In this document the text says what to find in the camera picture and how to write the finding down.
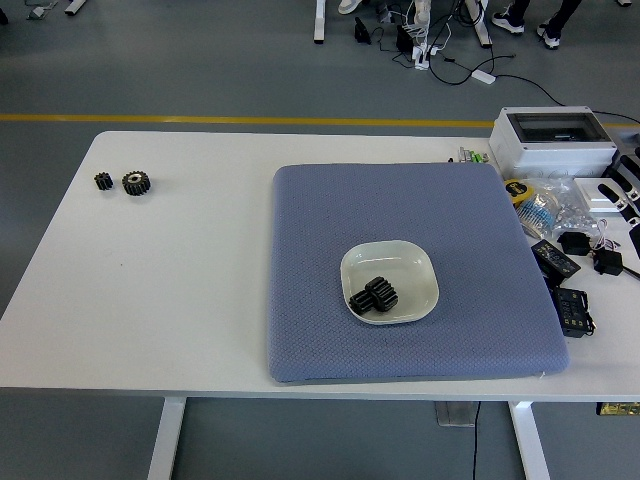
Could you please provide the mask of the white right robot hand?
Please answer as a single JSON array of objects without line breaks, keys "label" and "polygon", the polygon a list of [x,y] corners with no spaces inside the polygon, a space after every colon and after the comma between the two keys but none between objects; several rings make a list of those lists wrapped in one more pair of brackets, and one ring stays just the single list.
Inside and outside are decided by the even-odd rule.
[{"label": "white right robot hand", "polygon": [[[639,227],[639,186],[628,180],[619,171],[622,166],[639,183],[639,164],[635,157],[628,154],[621,154],[609,167],[605,169],[605,177],[597,185],[598,191],[611,202],[624,220],[633,228]],[[612,180],[622,191],[618,194],[609,185],[604,183],[605,179]]]}]

